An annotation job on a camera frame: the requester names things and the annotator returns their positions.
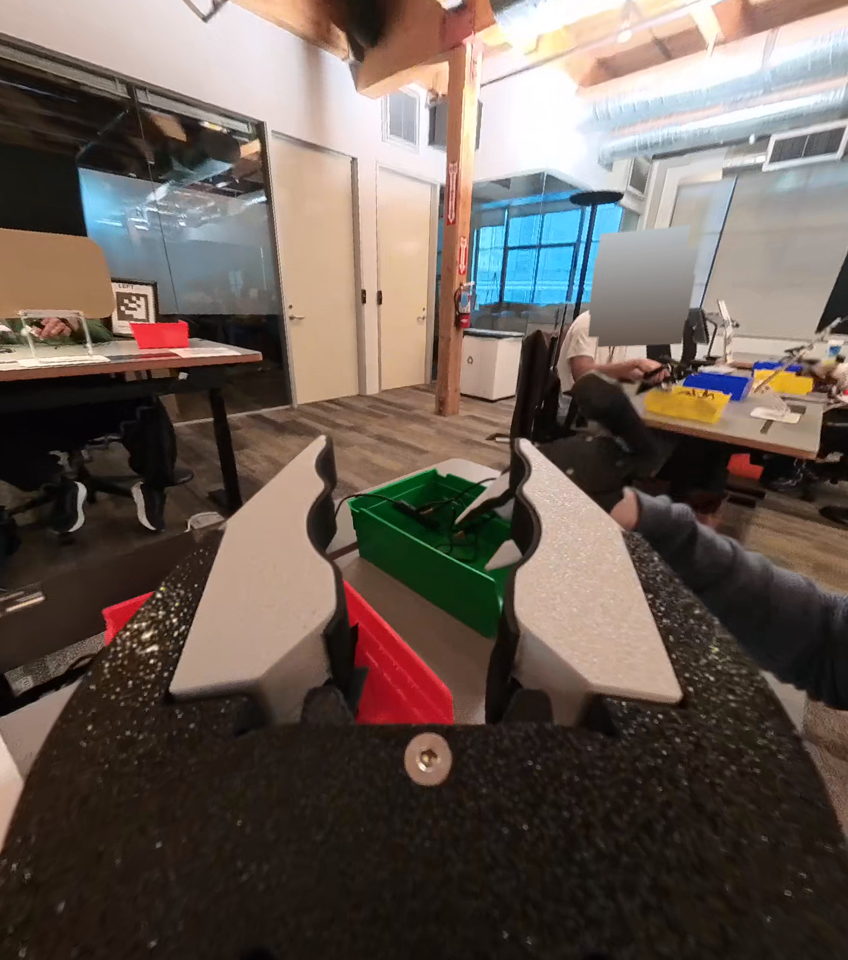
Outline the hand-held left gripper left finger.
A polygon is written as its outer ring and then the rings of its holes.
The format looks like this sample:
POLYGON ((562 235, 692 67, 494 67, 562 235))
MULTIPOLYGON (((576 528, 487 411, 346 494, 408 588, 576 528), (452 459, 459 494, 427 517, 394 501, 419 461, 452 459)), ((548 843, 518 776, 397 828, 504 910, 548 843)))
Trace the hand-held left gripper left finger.
POLYGON ((249 698, 267 724, 300 720, 340 680, 333 441, 313 440, 227 521, 170 680, 178 702, 249 698))

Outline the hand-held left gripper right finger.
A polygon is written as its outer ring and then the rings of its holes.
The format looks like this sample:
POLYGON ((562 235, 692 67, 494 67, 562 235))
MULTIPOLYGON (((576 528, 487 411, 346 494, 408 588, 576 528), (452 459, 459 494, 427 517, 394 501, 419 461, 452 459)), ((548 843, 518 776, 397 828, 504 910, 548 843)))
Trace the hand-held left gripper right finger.
POLYGON ((618 524, 529 440, 513 446, 509 567, 485 722, 584 723, 597 697, 675 707, 683 690, 618 524))

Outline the green plastic bin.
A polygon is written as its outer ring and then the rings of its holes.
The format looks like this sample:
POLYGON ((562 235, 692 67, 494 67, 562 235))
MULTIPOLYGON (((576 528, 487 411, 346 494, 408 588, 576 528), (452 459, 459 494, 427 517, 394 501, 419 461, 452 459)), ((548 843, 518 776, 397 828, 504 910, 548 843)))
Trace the green plastic bin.
POLYGON ((485 570, 485 564, 511 538, 511 522, 491 512, 454 526, 490 481, 432 468, 354 494, 346 508, 360 558, 493 640, 510 568, 485 570))

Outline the person's right forearm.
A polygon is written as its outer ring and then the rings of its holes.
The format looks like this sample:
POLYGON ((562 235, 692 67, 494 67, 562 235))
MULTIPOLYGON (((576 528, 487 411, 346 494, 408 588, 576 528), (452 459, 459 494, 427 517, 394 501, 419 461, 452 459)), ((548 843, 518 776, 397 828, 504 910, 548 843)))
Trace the person's right forearm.
POLYGON ((689 507, 637 490, 639 534, 755 665, 848 712, 848 594, 779 567, 698 522, 689 507))

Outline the yellow plastic bin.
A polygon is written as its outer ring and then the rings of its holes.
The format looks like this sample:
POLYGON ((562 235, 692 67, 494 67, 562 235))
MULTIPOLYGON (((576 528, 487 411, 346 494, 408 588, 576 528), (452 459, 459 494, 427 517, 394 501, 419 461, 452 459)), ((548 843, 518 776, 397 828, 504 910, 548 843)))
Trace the yellow plastic bin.
POLYGON ((814 387, 815 379, 799 369, 760 368, 753 372, 750 395, 777 393, 801 397, 813 392, 814 387))
POLYGON ((731 402, 725 392, 684 386, 652 388, 643 397, 645 411, 652 417, 705 426, 717 425, 731 402))

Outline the black office chair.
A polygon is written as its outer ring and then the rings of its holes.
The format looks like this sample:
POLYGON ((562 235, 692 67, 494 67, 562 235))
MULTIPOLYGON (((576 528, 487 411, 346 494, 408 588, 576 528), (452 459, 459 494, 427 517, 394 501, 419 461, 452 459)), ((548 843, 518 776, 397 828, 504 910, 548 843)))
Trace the black office chair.
POLYGON ((509 439, 545 444, 569 437, 577 405, 562 389, 557 370, 558 337, 535 330, 522 345, 509 439))

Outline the blue plastic bin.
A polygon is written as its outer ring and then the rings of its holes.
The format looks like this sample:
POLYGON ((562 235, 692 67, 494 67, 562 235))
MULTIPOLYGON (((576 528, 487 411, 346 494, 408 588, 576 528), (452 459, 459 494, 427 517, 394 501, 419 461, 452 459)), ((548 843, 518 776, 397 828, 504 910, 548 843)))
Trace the blue plastic bin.
POLYGON ((731 402, 744 401, 753 388, 754 378, 746 370, 702 368, 688 375, 681 385, 688 389, 724 394, 731 402))

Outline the grey office desk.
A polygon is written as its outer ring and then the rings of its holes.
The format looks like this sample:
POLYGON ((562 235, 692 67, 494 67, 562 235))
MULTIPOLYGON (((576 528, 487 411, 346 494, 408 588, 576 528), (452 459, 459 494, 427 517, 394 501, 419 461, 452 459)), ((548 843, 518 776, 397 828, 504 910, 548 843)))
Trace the grey office desk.
POLYGON ((735 449, 780 454, 798 460, 814 460, 820 449, 824 416, 836 405, 827 393, 814 390, 807 394, 773 393, 751 390, 740 400, 730 400, 714 423, 658 414, 647 409, 651 392, 638 393, 636 385, 624 392, 645 424, 668 435, 728 445, 735 449), (766 419, 755 414, 777 411, 781 406, 800 409, 796 422, 766 419))

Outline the blue-lit window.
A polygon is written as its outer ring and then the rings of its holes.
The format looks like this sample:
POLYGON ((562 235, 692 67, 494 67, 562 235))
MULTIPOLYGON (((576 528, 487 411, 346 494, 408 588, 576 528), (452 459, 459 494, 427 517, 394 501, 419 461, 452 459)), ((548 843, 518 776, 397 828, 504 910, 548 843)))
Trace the blue-lit window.
POLYGON ((620 231, 624 213, 567 200, 480 206, 471 218, 475 305, 588 303, 600 242, 620 231))

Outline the black cardboard box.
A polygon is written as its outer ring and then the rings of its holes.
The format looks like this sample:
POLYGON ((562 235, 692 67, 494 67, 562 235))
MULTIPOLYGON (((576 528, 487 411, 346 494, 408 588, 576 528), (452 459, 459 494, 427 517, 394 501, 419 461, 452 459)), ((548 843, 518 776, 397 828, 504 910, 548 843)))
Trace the black cardboard box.
POLYGON ((0 592, 0 717, 67 690, 107 643, 106 610, 156 591, 225 525, 199 513, 185 532, 0 592))

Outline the black floor lamp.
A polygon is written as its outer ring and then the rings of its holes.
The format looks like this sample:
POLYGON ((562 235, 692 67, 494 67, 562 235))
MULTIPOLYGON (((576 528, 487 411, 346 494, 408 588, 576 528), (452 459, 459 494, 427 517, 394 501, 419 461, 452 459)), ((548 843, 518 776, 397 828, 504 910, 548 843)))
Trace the black floor lamp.
POLYGON ((590 260, 590 251, 593 245, 598 209, 601 207, 617 206, 620 204, 622 198, 623 193, 614 190, 579 191, 570 198, 570 202, 573 205, 587 213, 585 238, 578 258, 574 309, 572 311, 573 319, 577 318, 583 305, 586 275, 590 260))

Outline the beige door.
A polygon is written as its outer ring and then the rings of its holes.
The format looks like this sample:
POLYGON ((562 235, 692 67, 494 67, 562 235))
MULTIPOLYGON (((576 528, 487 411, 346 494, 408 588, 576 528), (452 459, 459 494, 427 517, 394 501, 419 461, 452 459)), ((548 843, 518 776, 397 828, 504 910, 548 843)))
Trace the beige door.
POLYGON ((353 161, 280 134, 268 160, 294 400, 357 395, 353 161))
POLYGON ((379 375, 382 391, 428 379, 433 313, 435 186, 377 171, 379 375))

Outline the brown-edged office desk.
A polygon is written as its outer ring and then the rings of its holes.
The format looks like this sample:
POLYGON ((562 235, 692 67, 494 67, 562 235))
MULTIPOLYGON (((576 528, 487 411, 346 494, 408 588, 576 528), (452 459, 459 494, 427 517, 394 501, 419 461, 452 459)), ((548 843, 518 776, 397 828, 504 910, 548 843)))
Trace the brown-edged office desk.
POLYGON ((259 351, 191 339, 187 347, 141 348, 106 342, 88 353, 64 347, 48 358, 32 358, 22 346, 0 354, 0 414, 57 410, 76 404, 204 395, 211 410, 221 488, 209 498, 226 515, 244 503, 224 389, 227 376, 263 362, 259 351))

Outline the small red plastic bin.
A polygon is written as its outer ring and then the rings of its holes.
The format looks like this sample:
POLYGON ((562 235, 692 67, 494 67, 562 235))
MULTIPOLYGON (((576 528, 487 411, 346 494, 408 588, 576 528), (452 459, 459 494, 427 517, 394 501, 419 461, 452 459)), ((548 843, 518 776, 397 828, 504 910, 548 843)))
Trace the small red plastic bin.
POLYGON ((141 351, 177 351, 190 347, 190 325, 185 320, 129 324, 132 337, 141 351))

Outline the black and white tag sign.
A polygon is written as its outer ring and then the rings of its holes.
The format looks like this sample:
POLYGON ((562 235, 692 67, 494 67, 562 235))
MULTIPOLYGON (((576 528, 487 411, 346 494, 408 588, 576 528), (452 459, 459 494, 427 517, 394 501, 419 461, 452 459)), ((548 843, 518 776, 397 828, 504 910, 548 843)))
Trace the black and white tag sign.
POLYGON ((109 329, 117 339, 132 339, 133 324, 154 324, 159 320, 158 287, 155 281, 111 278, 115 309, 109 329))

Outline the clear acrylic stand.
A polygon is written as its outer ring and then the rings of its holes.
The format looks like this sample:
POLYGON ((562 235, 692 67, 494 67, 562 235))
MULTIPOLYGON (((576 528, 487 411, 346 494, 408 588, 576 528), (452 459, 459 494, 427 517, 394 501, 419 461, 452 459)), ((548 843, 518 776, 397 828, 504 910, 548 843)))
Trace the clear acrylic stand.
POLYGON ((24 368, 90 366, 102 358, 95 354, 87 318, 75 310, 22 310, 19 313, 23 353, 17 363, 24 368), (73 339, 58 342, 67 333, 80 332, 83 345, 77 348, 73 339))

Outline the wooden support post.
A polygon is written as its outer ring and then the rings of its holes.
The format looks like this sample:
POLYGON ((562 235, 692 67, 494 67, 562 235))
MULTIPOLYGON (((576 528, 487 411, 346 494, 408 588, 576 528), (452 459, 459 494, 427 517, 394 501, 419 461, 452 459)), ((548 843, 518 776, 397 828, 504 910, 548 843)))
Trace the wooden support post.
POLYGON ((459 294, 467 282, 470 253, 482 69, 482 52, 476 39, 469 39, 452 51, 449 68, 438 353, 434 387, 434 409, 441 417, 458 414, 461 405, 464 330, 459 326, 457 308, 459 294))

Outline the silver air duct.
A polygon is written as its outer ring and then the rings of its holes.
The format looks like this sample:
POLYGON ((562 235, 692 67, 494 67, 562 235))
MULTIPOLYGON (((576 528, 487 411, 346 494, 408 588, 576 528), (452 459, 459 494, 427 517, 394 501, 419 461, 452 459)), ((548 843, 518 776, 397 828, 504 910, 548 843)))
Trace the silver air duct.
POLYGON ((626 129, 604 138, 598 163, 610 167, 632 157, 647 157, 672 151, 720 145, 750 136, 765 135, 778 124, 770 114, 757 109, 686 118, 668 123, 626 129))
POLYGON ((766 30, 588 88, 585 122, 619 129, 730 99, 848 74, 848 19, 766 30))

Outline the white duct vent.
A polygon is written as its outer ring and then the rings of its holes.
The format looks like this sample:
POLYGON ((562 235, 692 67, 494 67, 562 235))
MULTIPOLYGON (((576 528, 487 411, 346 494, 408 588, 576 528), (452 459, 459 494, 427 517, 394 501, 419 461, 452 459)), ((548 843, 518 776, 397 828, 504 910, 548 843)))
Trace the white duct vent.
POLYGON ((773 134, 767 144, 762 172, 838 162, 848 147, 848 119, 773 134))

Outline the white wall vent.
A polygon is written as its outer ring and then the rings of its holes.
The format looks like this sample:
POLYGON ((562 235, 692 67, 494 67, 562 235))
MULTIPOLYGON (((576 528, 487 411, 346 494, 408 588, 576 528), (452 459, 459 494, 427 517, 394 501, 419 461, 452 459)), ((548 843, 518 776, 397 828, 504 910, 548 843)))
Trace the white wall vent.
POLYGON ((383 99, 382 134, 385 142, 417 150, 420 95, 415 89, 388 93, 383 99))

